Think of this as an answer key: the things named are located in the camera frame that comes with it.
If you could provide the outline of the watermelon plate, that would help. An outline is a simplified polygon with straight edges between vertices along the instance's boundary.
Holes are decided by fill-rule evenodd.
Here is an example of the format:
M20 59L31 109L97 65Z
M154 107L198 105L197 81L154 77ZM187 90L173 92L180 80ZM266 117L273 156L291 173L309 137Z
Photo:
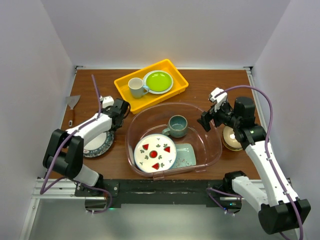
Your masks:
M177 148L173 140L155 133L143 137L133 152L135 165L145 173L169 170L177 158Z

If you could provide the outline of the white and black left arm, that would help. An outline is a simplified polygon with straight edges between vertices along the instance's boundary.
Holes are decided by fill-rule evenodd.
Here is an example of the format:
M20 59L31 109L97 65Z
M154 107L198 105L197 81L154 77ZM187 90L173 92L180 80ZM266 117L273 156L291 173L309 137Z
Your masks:
M49 175L56 172L81 183L92 196L99 196L104 190L103 176L84 164L84 146L102 133L121 128L130 108L127 101L117 98L112 105L101 107L81 125L67 130L54 130L42 162L47 174L40 193L44 194L50 188L46 187Z

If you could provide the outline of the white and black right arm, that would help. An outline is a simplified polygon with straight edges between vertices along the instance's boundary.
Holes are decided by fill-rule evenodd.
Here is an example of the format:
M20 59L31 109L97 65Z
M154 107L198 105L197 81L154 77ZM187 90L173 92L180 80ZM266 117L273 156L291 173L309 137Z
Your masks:
M301 229L311 206L307 199L300 199L282 173L264 128L256 123L255 103L249 97L237 97L231 106L226 95L209 98L213 103L197 120L206 132L210 123L232 128L235 139L253 162L264 190L256 187L242 171L225 174L223 192L230 197L240 195L257 212L263 230L269 234Z

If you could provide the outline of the teal glazed ceramic mug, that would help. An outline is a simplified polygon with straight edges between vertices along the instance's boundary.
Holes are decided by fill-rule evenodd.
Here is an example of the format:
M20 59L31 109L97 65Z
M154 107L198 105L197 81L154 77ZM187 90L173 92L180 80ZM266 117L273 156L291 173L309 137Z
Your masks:
M173 138L182 138L187 134L187 132L187 119L182 115L174 115L169 119L167 128L162 131L162 134Z

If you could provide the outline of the dark green lettered plate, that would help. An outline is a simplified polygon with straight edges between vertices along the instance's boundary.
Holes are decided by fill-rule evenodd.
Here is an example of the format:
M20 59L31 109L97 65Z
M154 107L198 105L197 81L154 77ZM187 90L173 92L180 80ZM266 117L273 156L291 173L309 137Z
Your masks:
M114 140L114 131L106 131L101 133L84 146L83 156L89 159L102 156L110 149L114 143Z

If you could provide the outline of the mint divided rectangular plate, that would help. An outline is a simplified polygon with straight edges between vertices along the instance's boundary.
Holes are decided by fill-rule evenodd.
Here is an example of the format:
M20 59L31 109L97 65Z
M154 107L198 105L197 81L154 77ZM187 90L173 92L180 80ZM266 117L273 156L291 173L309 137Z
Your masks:
M194 148L189 143L176 144L176 159L171 169L191 167L197 164Z

